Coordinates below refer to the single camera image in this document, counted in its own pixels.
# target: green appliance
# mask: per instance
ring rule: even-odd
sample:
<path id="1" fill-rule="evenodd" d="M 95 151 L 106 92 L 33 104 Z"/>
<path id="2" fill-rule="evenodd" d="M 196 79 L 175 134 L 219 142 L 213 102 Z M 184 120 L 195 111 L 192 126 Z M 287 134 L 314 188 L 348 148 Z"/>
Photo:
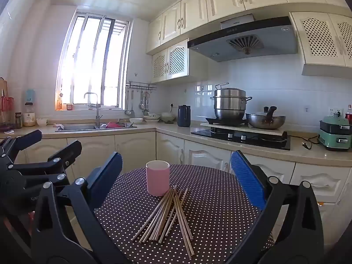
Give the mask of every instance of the green appliance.
<path id="1" fill-rule="evenodd" d="M 348 150 L 351 147 L 352 129 L 348 119 L 326 116 L 320 121 L 319 142 L 328 150 Z"/>

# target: power cord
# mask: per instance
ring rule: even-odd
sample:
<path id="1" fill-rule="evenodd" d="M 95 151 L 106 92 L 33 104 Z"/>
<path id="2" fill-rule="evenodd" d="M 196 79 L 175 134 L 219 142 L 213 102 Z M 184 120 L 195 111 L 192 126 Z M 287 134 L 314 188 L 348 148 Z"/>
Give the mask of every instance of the power cord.
<path id="1" fill-rule="evenodd" d="M 309 143 L 310 143 L 310 147 L 308 147 L 306 143 L 303 143 L 303 142 L 302 142 L 302 147 L 304 147 L 304 148 L 306 148 L 306 149 L 308 149 L 308 150 L 310 150 L 310 149 L 312 148 L 313 144 L 315 144 L 315 145 L 318 145 L 318 144 L 319 144 L 319 141 L 318 141 L 317 143 L 311 141 L 311 139 L 317 138 L 318 135 L 317 135 L 317 136 L 314 136 L 314 137 L 311 137 L 311 138 L 308 138 L 308 139 L 303 138 L 303 137 L 298 137 L 298 136 L 292 136 L 292 135 L 289 135 L 289 136 L 295 137 L 295 138 L 300 138 L 300 139 L 303 139 L 303 140 L 306 141 L 306 142 L 309 142 Z"/>

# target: polka dot tablecloth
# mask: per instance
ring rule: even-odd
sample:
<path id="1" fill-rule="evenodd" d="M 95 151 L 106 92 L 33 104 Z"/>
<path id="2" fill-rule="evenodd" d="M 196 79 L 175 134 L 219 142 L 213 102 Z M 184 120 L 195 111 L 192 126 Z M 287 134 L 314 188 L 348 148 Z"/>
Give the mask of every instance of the polka dot tablecloth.
<path id="1" fill-rule="evenodd" d="M 119 176 L 95 215 L 112 241 L 133 263 L 223 263 L 240 244 L 260 213 L 252 206 L 236 176 L 208 167 L 171 165 L 170 185 L 189 188 L 182 205 L 194 240 L 190 260 L 178 221 L 162 244 L 131 238 L 142 227 L 161 197 L 147 192 L 146 170 Z M 273 245 L 272 237 L 265 247 Z"/>

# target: faucet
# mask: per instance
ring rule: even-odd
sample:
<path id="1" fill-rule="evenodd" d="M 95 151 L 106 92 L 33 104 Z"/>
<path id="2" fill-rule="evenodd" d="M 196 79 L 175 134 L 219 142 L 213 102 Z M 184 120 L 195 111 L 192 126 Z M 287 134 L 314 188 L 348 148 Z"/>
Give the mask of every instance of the faucet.
<path id="1" fill-rule="evenodd" d="M 86 92 L 84 94 L 84 98 L 86 97 L 87 94 L 95 94 L 96 95 L 96 117 L 95 117 L 95 124 L 100 127 L 100 118 L 103 117 L 103 115 L 99 116 L 99 108 L 101 107 L 101 104 L 98 104 L 98 94 L 94 92 Z"/>

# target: kitchen sink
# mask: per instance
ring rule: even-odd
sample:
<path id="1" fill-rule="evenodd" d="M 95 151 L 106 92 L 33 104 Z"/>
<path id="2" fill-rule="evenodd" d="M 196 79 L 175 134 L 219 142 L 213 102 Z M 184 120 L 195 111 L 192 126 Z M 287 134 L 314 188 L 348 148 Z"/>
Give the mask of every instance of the kitchen sink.
<path id="1" fill-rule="evenodd" d="M 60 132 L 60 131 L 91 131 L 91 130 L 111 130 L 111 129 L 124 129 L 124 128 L 136 128 L 135 126 L 130 126 L 130 124 L 127 124 L 126 122 L 117 122 L 117 124 L 122 125 L 122 127 L 119 128 L 99 128 L 98 126 L 96 126 L 95 124 L 65 124 L 64 128 L 62 129 L 61 127 L 58 127 L 57 130 L 55 132 Z"/>

